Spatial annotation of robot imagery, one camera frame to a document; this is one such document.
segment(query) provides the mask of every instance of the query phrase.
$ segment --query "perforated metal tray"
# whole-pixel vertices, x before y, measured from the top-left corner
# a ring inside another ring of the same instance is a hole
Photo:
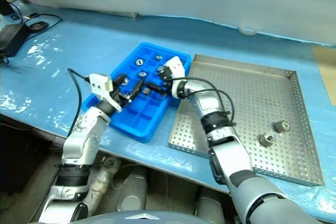
[[[295,71],[196,55],[189,76],[207,79],[230,94],[236,108],[237,133],[257,173],[308,186],[324,185]],[[227,99],[223,100],[230,108]],[[289,122],[289,132],[274,130],[273,124],[280,120]],[[277,139],[272,147],[259,144],[265,132]],[[169,145],[207,156],[205,134],[188,101],[179,106]]]

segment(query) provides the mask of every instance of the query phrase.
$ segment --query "silver robot arm segment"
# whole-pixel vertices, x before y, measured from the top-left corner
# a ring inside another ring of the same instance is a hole
[[[110,76],[90,74],[91,92],[99,103],[89,108],[76,121],[71,134],[65,140],[56,182],[52,185],[39,218],[42,223],[69,223],[86,218],[87,206],[81,201],[86,197],[88,178],[100,138],[110,123],[110,117],[121,112],[140,92],[144,81],[139,81],[129,94],[122,94],[119,85],[126,75],[114,82]]]
[[[179,63],[177,59],[166,63],[168,77],[176,78],[174,71]],[[161,76],[163,80],[167,79],[165,73],[161,73]],[[319,223],[289,200],[269,180],[253,172],[251,159],[233,123],[221,107],[216,93],[204,91],[191,94],[194,91],[209,89],[207,84],[187,79],[174,82],[177,80],[173,80],[172,96],[181,99],[187,97],[196,109],[206,134],[214,179],[217,183],[228,186],[235,208],[244,224]]]

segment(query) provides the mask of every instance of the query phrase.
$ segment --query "electrical wire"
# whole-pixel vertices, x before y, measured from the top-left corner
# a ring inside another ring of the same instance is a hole
[[[88,79],[87,77],[84,77],[84,76],[82,76],[81,74],[75,72],[75,71],[72,70],[71,68],[68,68],[68,73],[69,73],[71,79],[74,81],[75,86],[76,86],[76,88],[77,88],[77,92],[78,92],[78,107],[77,107],[77,112],[76,112],[74,121],[72,122],[72,125],[71,125],[71,127],[70,127],[70,130],[69,130],[69,133],[68,133],[68,136],[67,136],[67,137],[70,136],[70,134],[72,133],[72,131],[73,131],[75,125],[76,125],[76,121],[77,121],[77,118],[78,118],[78,115],[79,115],[79,112],[80,112],[80,106],[81,106],[81,104],[82,104],[82,94],[81,94],[80,86],[79,86],[79,84],[78,84],[78,82],[77,82],[77,79],[76,79],[76,77],[75,77],[74,75],[77,75],[78,77],[80,77],[80,78],[82,78],[82,79],[84,79],[84,80],[87,80],[87,79]],[[53,186],[54,181],[55,181],[55,179],[56,179],[56,177],[57,177],[57,175],[58,175],[58,172],[59,172],[59,167],[57,167],[57,169],[56,169],[56,171],[55,171],[55,173],[54,173],[54,175],[53,175],[53,177],[52,177],[52,179],[51,179],[51,181],[50,181],[50,183],[49,183],[49,185],[48,185],[48,188],[47,188],[45,194],[43,195],[43,199],[42,199],[42,201],[39,203],[39,205],[38,205],[37,208],[35,209],[34,213],[33,213],[32,216],[30,217],[28,223],[32,222],[32,220],[35,218],[35,216],[36,216],[37,212],[39,211],[39,209],[41,208],[41,206],[45,203],[46,198],[47,198],[47,196],[48,196],[48,193],[49,193],[51,187]]]
[[[20,19],[21,19],[20,24],[23,23],[23,16],[22,16],[22,13],[21,13],[20,9],[19,9],[16,5],[14,5],[13,3],[11,3],[11,2],[8,2],[8,3],[9,3],[10,5],[14,6],[15,9],[17,9],[17,12],[20,14]]]
[[[215,91],[214,89],[202,89],[202,90],[197,90],[197,91],[194,91],[194,92],[191,92],[191,93],[189,93],[187,96],[186,96],[186,98],[188,98],[189,96],[191,96],[191,95],[193,95],[193,94],[197,94],[197,93],[201,93],[201,92],[205,92],[205,91]],[[219,93],[222,93],[223,95],[225,95],[227,98],[228,98],[228,100],[230,101],[230,104],[231,104],[231,109],[232,109],[232,112],[231,112],[231,123],[233,123],[233,120],[234,120],[234,118],[235,118],[235,106],[234,106],[234,104],[233,104],[233,100],[232,100],[232,98],[229,96],[229,94],[228,93],[226,93],[225,91],[223,91],[223,90],[220,90],[220,89],[218,89],[218,91],[219,91]]]
[[[226,109],[224,107],[224,103],[222,101],[222,97],[219,93],[219,90],[215,87],[215,85],[213,85],[210,81],[208,80],[205,80],[205,79],[202,79],[202,78],[198,78],[198,77],[178,77],[178,78],[166,78],[164,79],[164,81],[178,81],[178,80],[196,80],[196,81],[203,81],[205,83],[208,83],[212,88],[213,88],[213,91],[216,92],[217,96],[218,96],[218,99],[219,99],[219,102],[220,102],[220,105],[222,106],[223,108],[223,111],[226,112]]]
[[[78,115],[79,115],[79,112],[80,112],[80,106],[82,104],[82,92],[80,90],[80,86],[77,82],[77,79],[76,77],[74,76],[77,75],[78,77],[84,79],[84,80],[87,80],[87,77],[84,77],[82,76],[81,74],[75,72],[74,70],[72,70],[71,68],[68,68],[68,73],[71,77],[71,79],[74,81],[75,83],[75,86],[76,86],[76,89],[77,89],[77,92],[78,92],[78,106],[77,106],[77,112],[76,112],[76,115],[75,115],[75,118],[74,118],[74,121],[72,122],[72,125],[70,127],[70,130],[69,130],[69,133],[68,133],[68,136],[71,134],[71,132],[73,131],[75,125],[76,125],[76,121],[77,121],[77,118],[78,118]]]
[[[31,37],[27,38],[25,41],[28,41],[28,40],[30,40],[30,39],[35,38],[36,36],[39,36],[39,35],[42,34],[42,33],[45,33],[46,31],[52,29],[54,26],[58,25],[59,23],[61,23],[61,22],[63,21],[63,19],[62,19],[60,16],[57,16],[57,15],[54,15],[54,14],[40,13],[40,14],[35,15],[35,16],[32,17],[31,19],[26,20],[26,21],[24,22],[24,24],[27,23],[28,21],[31,21],[33,18],[37,18],[37,17],[39,17],[39,16],[56,17],[56,18],[58,18],[58,21],[57,21],[56,23],[54,23],[52,26],[49,26],[47,29],[45,29],[45,30],[43,30],[43,31],[41,31],[41,32],[39,32],[39,33],[37,33],[37,34],[35,34],[34,36],[31,36]]]

